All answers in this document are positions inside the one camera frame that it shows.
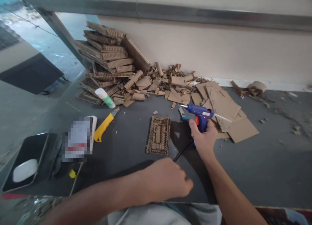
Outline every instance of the cloth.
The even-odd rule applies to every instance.
[[[108,215],[108,225],[220,225],[217,205],[159,203],[130,207]]]

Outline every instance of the white glue bottle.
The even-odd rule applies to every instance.
[[[112,99],[107,95],[107,93],[102,88],[98,88],[95,90],[95,94],[102,99],[103,102],[105,102],[106,105],[108,105],[109,108],[115,108],[116,105],[112,101]]]

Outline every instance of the white wall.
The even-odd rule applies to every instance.
[[[312,0],[139,1],[312,15]],[[272,84],[312,83],[312,33],[104,16],[99,20],[126,32],[151,63],[158,61],[164,68],[180,63],[184,70],[195,70],[197,76]]]

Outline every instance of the floor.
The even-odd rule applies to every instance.
[[[86,29],[85,15],[58,13],[58,16],[75,39],[83,39],[82,30]],[[31,22],[54,34],[42,18]],[[69,82],[64,82],[62,79],[56,81],[49,88],[51,95],[44,96],[31,94],[0,81],[2,101],[0,170],[18,150],[23,140],[33,134],[47,111],[58,102],[63,92],[71,85],[71,81],[75,81],[84,71],[84,67],[58,37],[24,20],[9,26],[63,71]],[[16,224],[23,211],[24,203],[21,199],[6,201],[0,198],[0,223]]]

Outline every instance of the gray table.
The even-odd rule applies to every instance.
[[[59,103],[43,119],[37,133],[49,131],[60,136],[68,131],[74,117],[95,115],[99,125],[108,116],[111,109],[107,106],[76,99],[79,90],[76,83],[68,88]],[[260,131],[259,135],[236,144],[230,140],[217,140],[214,152],[226,172],[253,205],[312,208],[311,140],[293,135],[292,121],[276,114],[273,109],[250,98],[240,99],[231,88],[226,90]],[[281,106],[289,111],[296,109],[298,119],[310,112],[312,94],[298,93],[296,101],[301,103],[290,100],[288,95],[284,100],[280,99],[285,97],[283,92],[267,91],[266,94],[277,101],[273,106]],[[102,136],[103,142],[94,144],[92,158],[84,164],[75,191],[102,180],[129,174],[166,157],[145,154],[150,117],[155,110],[159,117],[171,117],[169,157],[173,159],[189,140],[177,107],[171,110],[171,105],[172,102],[163,97],[151,95],[128,108],[120,106],[120,112]],[[259,122],[263,118],[268,119],[265,124]],[[55,147],[51,145],[36,181],[12,193],[68,196],[73,184],[68,172],[78,166],[66,165],[58,177],[48,181],[54,154]],[[12,163],[13,159],[1,172],[0,178]],[[194,188],[189,196],[171,201],[216,203],[208,173],[196,150],[189,148],[177,164],[193,180]]]

